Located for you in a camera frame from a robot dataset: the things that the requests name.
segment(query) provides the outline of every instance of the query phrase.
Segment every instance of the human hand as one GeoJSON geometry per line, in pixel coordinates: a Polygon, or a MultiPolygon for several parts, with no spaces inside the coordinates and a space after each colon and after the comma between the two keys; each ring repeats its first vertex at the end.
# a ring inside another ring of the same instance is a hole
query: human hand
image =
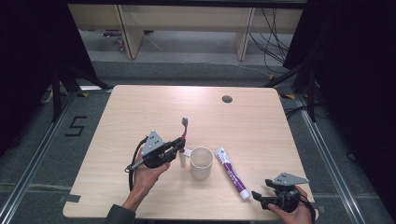
{"type": "MultiPolygon", "coordinates": [[[[136,158],[137,161],[142,160],[142,156],[136,158]]],[[[131,190],[127,200],[122,207],[127,208],[133,212],[136,211],[137,207],[143,199],[149,194],[149,191],[159,179],[160,175],[169,169],[170,163],[167,162],[160,167],[149,169],[144,164],[141,164],[134,171],[134,187],[131,190]]]]}
{"type": "MultiPolygon", "coordinates": [[[[301,200],[306,201],[306,192],[298,186],[296,186],[296,188],[300,194],[304,196],[300,196],[301,200]]],[[[268,203],[268,208],[277,214],[285,224],[312,224],[311,212],[309,208],[301,202],[298,203],[297,208],[291,213],[283,211],[272,203],[268,203]]]]}

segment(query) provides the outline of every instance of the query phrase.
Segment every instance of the black sleeve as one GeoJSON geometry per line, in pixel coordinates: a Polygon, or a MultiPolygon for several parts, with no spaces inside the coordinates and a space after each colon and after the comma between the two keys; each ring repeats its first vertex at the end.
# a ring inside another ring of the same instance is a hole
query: black sleeve
{"type": "Polygon", "coordinates": [[[113,204],[110,211],[107,214],[105,223],[106,224],[132,224],[134,223],[134,217],[136,213],[123,208],[119,205],[113,204]]]}

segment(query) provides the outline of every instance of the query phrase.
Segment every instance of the toothpaste cap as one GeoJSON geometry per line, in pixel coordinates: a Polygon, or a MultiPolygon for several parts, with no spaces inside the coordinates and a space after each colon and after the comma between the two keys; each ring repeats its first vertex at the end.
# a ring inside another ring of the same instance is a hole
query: toothpaste cap
{"type": "Polygon", "coordinates": [[[241,195],[242,199],[245,200],[248,197],[250,197],[250,193],[248,192],[247,189],[242,190],[241,192],[239,192],[239,195],[241,195]]]}

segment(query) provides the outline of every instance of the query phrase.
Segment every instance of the mug handle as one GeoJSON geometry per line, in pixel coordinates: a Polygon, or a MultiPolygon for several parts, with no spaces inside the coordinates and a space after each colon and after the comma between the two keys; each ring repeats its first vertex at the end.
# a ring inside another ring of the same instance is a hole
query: mug handle
{"type": "Polygon", "coordinates": [[[190,157],[192,153],[191,149],[184,148],[184,152],[178,152],[180,155],[180,164],[181,167],[186,167],[186,157],[190,157]]]}

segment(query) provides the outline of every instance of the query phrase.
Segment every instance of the purple toothpaste tube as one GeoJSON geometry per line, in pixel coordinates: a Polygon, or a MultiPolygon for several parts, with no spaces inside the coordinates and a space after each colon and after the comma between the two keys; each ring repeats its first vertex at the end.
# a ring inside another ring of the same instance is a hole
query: purple toothpaste tube
{"type": "Polygon", "coordinates": [[[231,165],[231,161],[228,158],[227,153],[225,152],[224,148],[219,147],[219,149],[215,152],[215,156],[216,156],[216,158],[218,158],[218,160],[224,166],[225,170],[227,171],[228,175],[230,176],[231,180],[233,181],[233,184],[235,185],[235,187],[238,190],[239,195],[241,195],[242,199],[245,200],[248,197],[250,197],[250,193],[248,192],[247,188],[242,183],[239,176],[236,174],[236,171],[233,169],[233,166],[231,165]]]}

